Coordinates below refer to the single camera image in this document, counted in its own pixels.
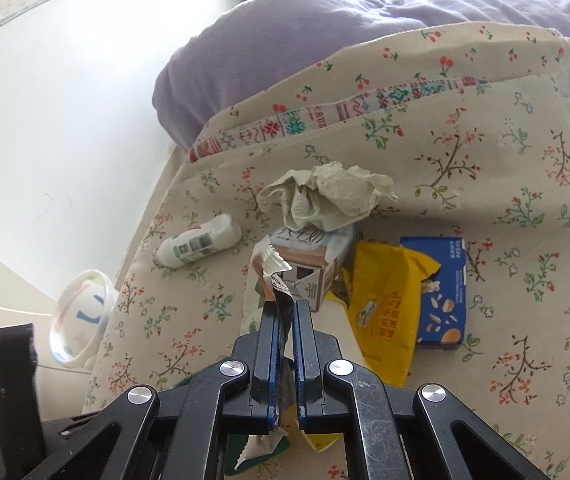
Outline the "yellow snack bag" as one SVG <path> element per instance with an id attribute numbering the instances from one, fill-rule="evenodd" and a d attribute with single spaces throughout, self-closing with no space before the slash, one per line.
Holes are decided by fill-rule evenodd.
<path id="1" fill-rule="evenodd" d="M 422 252 L 364 240 L 343 267 L 352 333 L 366 366 L 385 384 L 402 387 L 409 376 L 422 283 L 439 270 L 440 263 Z"/>

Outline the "crinkled foil snack wrapper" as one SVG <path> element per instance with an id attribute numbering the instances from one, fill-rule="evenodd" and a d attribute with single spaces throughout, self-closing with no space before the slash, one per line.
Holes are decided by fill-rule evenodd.
<path id="1" fill-rule="evenodd" d="M 259 330 L 261 313 L 267 301 L 277 304 L 281 321 L 281 362 L 279 363 L 279 382 L 277 383 L 277 421 L 276 427 L 268 434 L 250 434 L 234 465 L 236 472 L 250 468 L 266 460 L 289 445 L 287 432 L 281 427 L 279 418 L 294 403 L 293 380 L 291 370 L 284 356 L 289 330 L 291 329 L 291 309 L 294 299 L 282 280 L 282 271 L 291 270 L 291 266 L 271 245 L 270 237 L 265 236 L 253 248 L 248 272 L 247 290 L 243 310 L 243 320 L 249 333 Z"/>

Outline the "blue cracker box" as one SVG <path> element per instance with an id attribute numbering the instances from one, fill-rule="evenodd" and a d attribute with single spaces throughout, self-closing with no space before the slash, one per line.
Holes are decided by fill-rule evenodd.
<path id="1" fill-rule="evenodd" d="M 454 349 L 466 325 L 466 247 L 462 237 L 404 236 L 402 247 L 435 260 L 439 269 L 422 281 L 416 345 Z"/>

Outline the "white cartoon trash bin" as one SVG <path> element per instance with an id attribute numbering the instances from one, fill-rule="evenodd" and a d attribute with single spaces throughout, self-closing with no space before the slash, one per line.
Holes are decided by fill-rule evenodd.
<path id="1" fill-rule="evenodd" d="M 48 345 L 69 370 L 91 370 L 119 292 L 105 273 L 87 270 L 60 293 L 50 322 Z"/>

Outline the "brown white milk carton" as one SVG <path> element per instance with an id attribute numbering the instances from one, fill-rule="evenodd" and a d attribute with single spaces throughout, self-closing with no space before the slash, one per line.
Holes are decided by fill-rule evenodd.
<path id="1" fill-rule="evenodd" d="M 271 245 L 291 266 L 281 272 L 283 282 L 294 298 L 309 302 L 312 312 L 320 309 L 354 241 L 353 226 L 327 232 L 315 226 L 280 228 L 270 234 Z"/>

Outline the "small white yogurt bottle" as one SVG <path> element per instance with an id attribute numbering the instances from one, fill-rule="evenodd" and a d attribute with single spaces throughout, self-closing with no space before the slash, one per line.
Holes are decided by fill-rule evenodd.
<path id="1" fill-rule="evenodd" d="M 229 214 L 219 214 L 208 222 L 166 238 L 156 250 L 154 262 L 164 268 L 180 269 L 235 246 L 241 238 L 241 226 Z"/>

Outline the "crumpled greenish tissue paper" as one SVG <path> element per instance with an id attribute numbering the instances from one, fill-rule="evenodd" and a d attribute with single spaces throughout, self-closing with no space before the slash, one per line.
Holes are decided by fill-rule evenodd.
<path id="1" fill-rule="evenodd" d="M 398 200 L 386 174 L 328 162 L 311 170 L 289 170 L 257 195 L 262 212 L 279 206 L 283 225 L 332 232 L 370 216 L 382 200 Z"/>

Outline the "purple blanket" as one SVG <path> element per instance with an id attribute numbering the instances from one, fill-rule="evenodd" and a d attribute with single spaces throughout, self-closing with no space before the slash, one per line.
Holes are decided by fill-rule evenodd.
<path id="1" fill-rule="evenodd" d="M 461 22 L 536 25 L 570 36 L 570 0 L 248 0 L 171 56 L 153 107 L 188 150 L 221 110 L 344 47 Z"/>

